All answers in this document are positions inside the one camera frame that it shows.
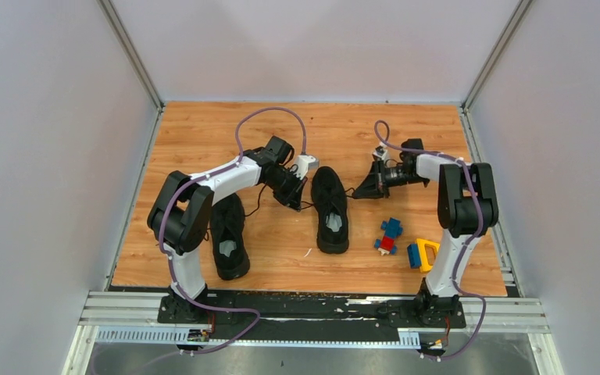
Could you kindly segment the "black shoe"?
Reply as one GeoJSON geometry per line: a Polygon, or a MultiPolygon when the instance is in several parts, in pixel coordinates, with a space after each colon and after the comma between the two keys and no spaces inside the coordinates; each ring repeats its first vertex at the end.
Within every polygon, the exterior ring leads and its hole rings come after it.
{"type": "Polygon", "coordinates": [[[337,172],[329,166],[317,169],[310,195],[318,218],[318,249],[330,255],[345,253],[349,247],[348,203],[346,189],[337,172]]]}
{"type": "Polygon", "coordinates": [[[210,228],[212,254],[220,279],[234,280],[246,275],[250,260],[243,238],[245,210],[236,194],[228,195],[212,207],[210,228]]]}

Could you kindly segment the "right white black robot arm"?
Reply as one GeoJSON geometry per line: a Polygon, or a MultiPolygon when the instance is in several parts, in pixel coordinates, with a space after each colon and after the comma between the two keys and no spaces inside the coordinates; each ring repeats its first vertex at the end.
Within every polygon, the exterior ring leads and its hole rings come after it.
{"type": "Polygon", "coordinates": [[[382,141],[375,149],[370,171],[353,197],[386,198],[392,187],[438,183],[437,217],[443,235],[432,270],[424,279],[431,295],[414,306],[418,321],[431,327],[446,315],[445,304],[438,297],[452,297],[462,291],[461,279],[473,250],[498,222],[492,168],[485,162],[467,163],[441,152],[427,151],[419,138],[395,146],[400,151],[400,160],[388,166],[390,148],[393,146],[382,141]]]}

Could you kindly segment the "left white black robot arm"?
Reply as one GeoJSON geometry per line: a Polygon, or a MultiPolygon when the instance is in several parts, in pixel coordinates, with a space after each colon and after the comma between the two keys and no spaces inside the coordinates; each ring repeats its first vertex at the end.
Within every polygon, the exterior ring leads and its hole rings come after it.
{"type": "Polygon", "coordinates": [[[240,190],[265,184],[282,206],[300,210],[307,174],[319,161],[302,152],[288,163],[292,151],[289,143],[273,136],[267,145],[243,150],[222,166],[194,174],[173,171],[167,176],[147,225],[167,258],[171,288],[182,297],[177,310],[186,321],[200,322],[208,312],[208,302],[199,296],[206,288],[199,247],[215,204],[240,190]]]}

